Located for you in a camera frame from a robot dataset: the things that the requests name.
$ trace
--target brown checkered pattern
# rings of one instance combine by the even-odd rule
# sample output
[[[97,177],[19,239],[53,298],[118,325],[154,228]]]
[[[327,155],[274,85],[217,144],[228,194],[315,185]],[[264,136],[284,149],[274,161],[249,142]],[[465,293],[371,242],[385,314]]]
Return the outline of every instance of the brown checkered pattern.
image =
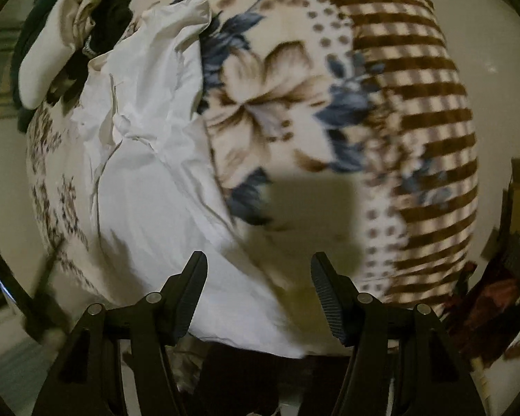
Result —
[[[466,262],[477,208],[477,157],[466,90],[447,53],[431,0],[331,0],[353,22],[354,48],[367,64],[383,62],[380,84],[405,102],[404,131],[414,131],[433,158],[422,190],[446,186],[443,205],[419,206],[407,190],[395,205],[409,242],[400,252],[387,300],[439,307]]]

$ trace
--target floral bedsheet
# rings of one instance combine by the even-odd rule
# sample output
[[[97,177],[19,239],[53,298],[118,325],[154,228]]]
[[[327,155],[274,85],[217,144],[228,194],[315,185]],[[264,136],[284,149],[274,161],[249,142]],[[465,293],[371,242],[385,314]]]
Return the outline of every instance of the floral bedsheet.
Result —
[[[155,4],[132,0],[133,21]],[[431,0],[209,0],[198,112],[243,246],[298,326],[309,325],[309,257],[325,251],[366,292],[438,308],[464,262],[477,206],[475,135]],[[63,102],[28,132],[45,243],[113,302],[89,239],[81,142]]]

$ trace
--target striped pattern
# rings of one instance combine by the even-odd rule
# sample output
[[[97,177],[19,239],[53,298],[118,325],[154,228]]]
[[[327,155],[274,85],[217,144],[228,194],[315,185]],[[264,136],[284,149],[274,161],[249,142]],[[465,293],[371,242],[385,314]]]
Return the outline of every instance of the striped pattern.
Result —
[[[466,262],[476,217],[476,138],[466,89],[431,0],[330,1],[353,20],[354,48],[367,64],[385,64],[378,81],[402,96],[402,129],[414,132],[425,144],[424,156],[434,160],[422,190],[451,191],[441,205],[419,206],[401,186],[394,197],[409,242],[395,264],[387,300],[439,308]]]

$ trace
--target white cloth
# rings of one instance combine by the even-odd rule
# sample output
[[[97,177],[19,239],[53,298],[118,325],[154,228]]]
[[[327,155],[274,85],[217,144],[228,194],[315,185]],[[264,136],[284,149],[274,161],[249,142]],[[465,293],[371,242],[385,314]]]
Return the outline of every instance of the white cloth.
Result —
[[[202,91],[198,35],[210,20],[206,0],[156,6],[133,36],[89,63],[72,120],[88,154],[96,233],[112,269],[140,296],[203,251],[208,279],[190,332],[300,357],[306,351],[287,331],[275,294],[234,237],[194,112]]]
[[[19,97],[36,109],[73,53],[82,48],[94,28],[92,11],[101,0],[58,0],[46,24],[19,68]]]

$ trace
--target floral blanket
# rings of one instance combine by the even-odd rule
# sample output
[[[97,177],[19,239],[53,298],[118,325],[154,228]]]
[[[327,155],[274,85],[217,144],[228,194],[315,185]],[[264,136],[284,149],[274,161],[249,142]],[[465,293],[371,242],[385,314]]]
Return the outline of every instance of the floral blanket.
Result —
[[[179,1],[132,0],[123,38],[145,9]],[[312,318],[323,319],[309,307],[315,251],[362,291],[439,309],[466,261],[477,159],[431,0],[209,1],[198,112],[243,247],[297,326],[315,332]],[[47,244],[70,240],[65,271],[123,303],[139,296],[111,291],[107,258],[89,239],[69,114],[44,103],[29,128],[36,217]]]

